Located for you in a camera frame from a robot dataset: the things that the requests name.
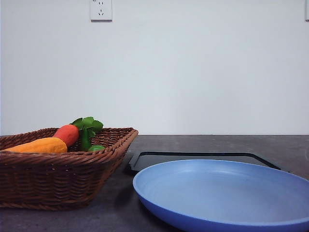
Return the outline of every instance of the green vegetable stem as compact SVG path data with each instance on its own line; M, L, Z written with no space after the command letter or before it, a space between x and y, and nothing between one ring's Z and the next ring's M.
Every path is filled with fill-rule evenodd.
M71 124L75 125L79 130L82 151L95 151L105 148L99 145L94 145L93 147L90 142L90 138L94 138L96 136L96 132L99 132L103 128L103 123L94 120L93 117L81 117L76 119Z

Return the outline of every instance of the electrical outlet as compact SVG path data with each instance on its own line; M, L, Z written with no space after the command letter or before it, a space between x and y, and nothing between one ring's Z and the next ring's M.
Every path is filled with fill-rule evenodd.
M92 22L112 21L112 0L90 0Z

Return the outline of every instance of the brown wicker basket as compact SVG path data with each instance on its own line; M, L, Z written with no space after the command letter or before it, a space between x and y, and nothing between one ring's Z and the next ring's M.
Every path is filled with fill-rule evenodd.
M0 138L0 150L51 137L57 128ZM87 206L122 162L137 136L133 128L104 128L92 144L103 151L68 153L0 152L0 207L70 210Z

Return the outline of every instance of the black tray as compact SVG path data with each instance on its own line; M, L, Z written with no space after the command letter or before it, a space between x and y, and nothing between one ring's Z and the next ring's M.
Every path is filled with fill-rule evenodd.
M236 152L218 152L218 153L209 153L209 152L141 152L132 157L128 163L128 169L133 173L137 173L144 168L149 166L174 161L174 160L229 160L229 161L238 161L244 163L257 164L261 166L266 166L270 168L275 168L282 170L278 165L271 163L260 156L257 156L252 153L236 153Z

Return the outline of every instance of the gray table surface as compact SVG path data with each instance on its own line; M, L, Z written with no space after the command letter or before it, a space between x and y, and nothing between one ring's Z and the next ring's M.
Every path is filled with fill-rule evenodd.
M0 209L0 232L180 232L144 208L125 172L143 151L248 152L309 179L309 135L139 135L123 163L86 208L73 211Z

